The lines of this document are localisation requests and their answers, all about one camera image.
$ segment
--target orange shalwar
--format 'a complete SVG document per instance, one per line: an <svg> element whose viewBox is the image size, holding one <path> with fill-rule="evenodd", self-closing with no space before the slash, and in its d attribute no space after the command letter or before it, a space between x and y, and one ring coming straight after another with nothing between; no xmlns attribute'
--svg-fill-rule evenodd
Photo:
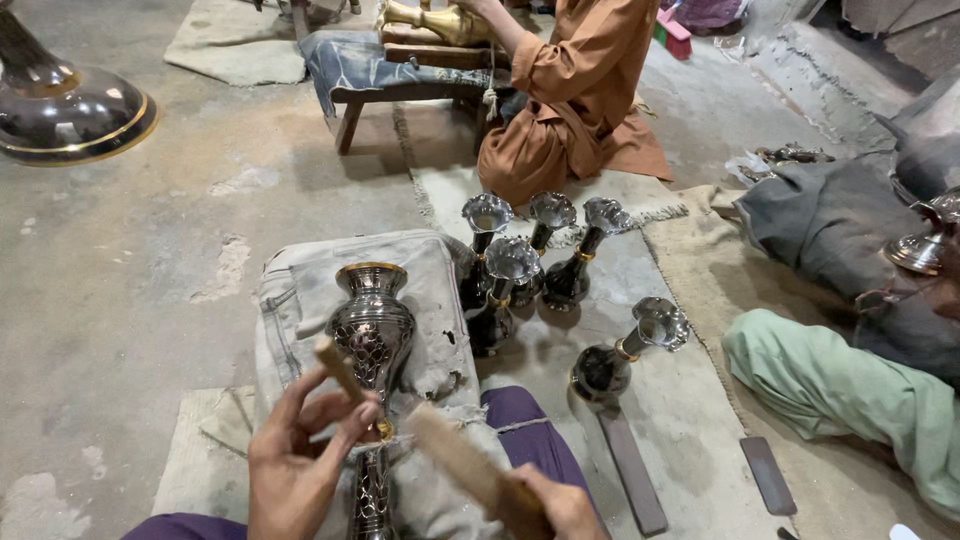
<svg viewBox="0 0 960 540"><path fill-rule="evenodd" d="M659 3L558 0L550 43L523 35L513 86L530 99L484 138L481 184L517 206L563 190L568 169L578 178L607 168L669 180L663 151L633 106Z"/></svg>

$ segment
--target concrete floor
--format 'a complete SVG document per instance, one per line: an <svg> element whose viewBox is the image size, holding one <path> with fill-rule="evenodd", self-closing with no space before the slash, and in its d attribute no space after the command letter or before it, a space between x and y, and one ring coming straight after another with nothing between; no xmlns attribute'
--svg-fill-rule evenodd
<svg viewBox="0 0 960 540"><path fill-rule="evenodd" d="M190 3L13 5L55 54L129 77L163 117L108 160L0 160L4 540L116 538L149 515L183 393L253 383L250 292L275 250L423 226L393 132L361 120L339 158L312 85L232 88L163 63ZM672 188L728 182L745 148L830 149L708 41L687 62L654 44L640 93Z"/></svg>

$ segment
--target green trousers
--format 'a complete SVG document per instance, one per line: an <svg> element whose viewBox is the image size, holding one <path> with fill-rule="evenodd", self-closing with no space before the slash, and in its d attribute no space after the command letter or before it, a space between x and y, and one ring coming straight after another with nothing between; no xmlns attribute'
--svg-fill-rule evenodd
<svg viewBox="0 0 960 540"><path fill-rule="evenodd" d="M960 402L941 380L766 309L723 338L735 377L801 437L856 434L893 448L938 513L960 521Z"/></svg>

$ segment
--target stool leg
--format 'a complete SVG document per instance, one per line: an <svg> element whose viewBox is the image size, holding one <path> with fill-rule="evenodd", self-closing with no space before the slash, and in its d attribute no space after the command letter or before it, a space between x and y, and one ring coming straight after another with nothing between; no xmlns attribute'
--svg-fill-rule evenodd
<svg viewBox="0 0 960 540"><path fill-rule="evenodd" d="M341 156L345 156L350 151L353 132L357 130L361 110L363 110L362 103L347 103L347 112L344 113L344 121L340 123L340 132L337 133L337 154Z"/></svg>

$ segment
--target purple trousers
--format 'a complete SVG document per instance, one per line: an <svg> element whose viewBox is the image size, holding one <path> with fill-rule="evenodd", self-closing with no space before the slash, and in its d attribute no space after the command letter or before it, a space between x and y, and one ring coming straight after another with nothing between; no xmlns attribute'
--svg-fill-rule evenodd
<svg viewBox="0 0 960 540"><path fill-rule="evenodd" d="M545 419L546 414L524 388L508 386L488 390L480 397L490 407L487 424L500 432L500 444L510 463L519 467L533 462L548 478L587 490L580 466L564 439L550 422L521 422ZM123 540L244 540L247 526L224 518L199 514L159 514L149 518Z"/></svg>

